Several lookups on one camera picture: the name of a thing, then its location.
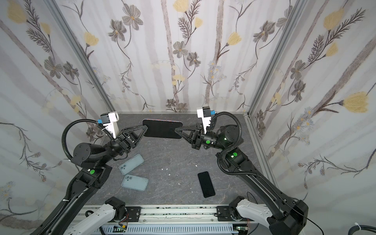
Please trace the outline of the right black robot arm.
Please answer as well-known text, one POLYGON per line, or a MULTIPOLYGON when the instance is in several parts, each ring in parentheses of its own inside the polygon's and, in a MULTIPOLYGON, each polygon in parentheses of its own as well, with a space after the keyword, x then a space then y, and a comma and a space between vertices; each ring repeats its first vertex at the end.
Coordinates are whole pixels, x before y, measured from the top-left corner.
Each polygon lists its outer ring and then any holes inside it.
POLYGON ((204 129, 202 125, 183 126, 175 133, 185 139, 194 149, 216 148, 219 169, 239 177, 264 203, 252 203, 245 197, 237 197, 230 206, 234 217, 247 218, 267 227, 274 235, 298 235, 306 226, 308 205, 283 193, 253 165, 240 150, 242 129, 240 124, 222 126, 219 132, 204 129))

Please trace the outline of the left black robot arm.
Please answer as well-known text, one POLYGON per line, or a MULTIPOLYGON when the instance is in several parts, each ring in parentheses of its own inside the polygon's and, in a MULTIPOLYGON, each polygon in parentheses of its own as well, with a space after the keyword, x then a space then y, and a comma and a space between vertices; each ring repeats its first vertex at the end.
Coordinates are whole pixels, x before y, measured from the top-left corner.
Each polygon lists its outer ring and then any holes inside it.
POLYGON ((73 222, 88 200, 105 184, 110 176, 111 160, 118 160, 119 155, 127 154, 135 148, 148 127, 140 125, 121 130, 119 135, 101 146, 80 143, 73 153, 67 147, 68 131, 76 124, 84 122, 79 119, 71 122, 63 131, 62 148, 68 159, 81 170, 69 182, 66 194, 58 206, 33 232, 34 235, 62 235, 73 222))

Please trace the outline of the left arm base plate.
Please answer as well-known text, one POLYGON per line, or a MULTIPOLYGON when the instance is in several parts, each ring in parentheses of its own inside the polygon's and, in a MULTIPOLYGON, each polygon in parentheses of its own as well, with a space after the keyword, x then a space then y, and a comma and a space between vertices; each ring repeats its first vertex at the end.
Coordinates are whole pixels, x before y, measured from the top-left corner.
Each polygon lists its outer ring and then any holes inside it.
POLYGON ((120 210, 119 221, 123 222, 139 222, 141 215, 141 207, 125 207, 120 210))

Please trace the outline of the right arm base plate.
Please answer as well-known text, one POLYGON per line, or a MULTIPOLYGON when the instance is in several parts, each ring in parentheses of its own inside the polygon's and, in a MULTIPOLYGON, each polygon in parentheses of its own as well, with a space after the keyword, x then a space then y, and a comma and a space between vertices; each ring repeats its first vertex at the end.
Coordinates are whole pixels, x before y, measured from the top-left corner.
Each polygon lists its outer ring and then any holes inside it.
POLYGON ((244 221, 244 218, 237 212, 234 207, 217 206, 215 216, 218 221, 244 221))

